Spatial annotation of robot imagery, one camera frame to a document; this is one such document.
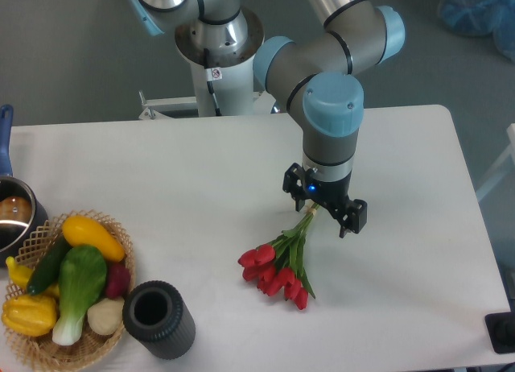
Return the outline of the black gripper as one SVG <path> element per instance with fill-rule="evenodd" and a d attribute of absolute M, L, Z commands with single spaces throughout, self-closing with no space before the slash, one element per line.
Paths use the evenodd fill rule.
<path fill-rule="evenodd" d="M 302 167 L 293 163 L 283 177 L 282 190 L 294 200 L 295 210 L 300 211 L 306 200 L 313 200 L 327 210 L 337 211 L 340 238 L 347 233 L 358 234 L 367 223 L 368 204 L 361 199 L 348 199 L 352 174 L 341 180 L 323 182 L 311 176 L 303 178 L 303 173 Z"/>

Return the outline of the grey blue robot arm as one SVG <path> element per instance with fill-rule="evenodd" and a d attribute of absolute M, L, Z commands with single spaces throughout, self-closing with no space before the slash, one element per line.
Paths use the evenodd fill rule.
<path fill-rule="evenodd" d="M 241 0 L 129 0 L 150 35 L 171 32 L 190 64 L 201 117 L 251 114 L 260 85 L 303 132 L 303 161 L 285 173 L 297 209 L 324 207 L 342 233 L 358 233 L 367 204 L 348 188 L 364 90 L 356 75 L 396 55 L 405 41 L 400 15 L 369 0 L 309 0 L 323 34 L 299 45 L 266 38 Z"/>

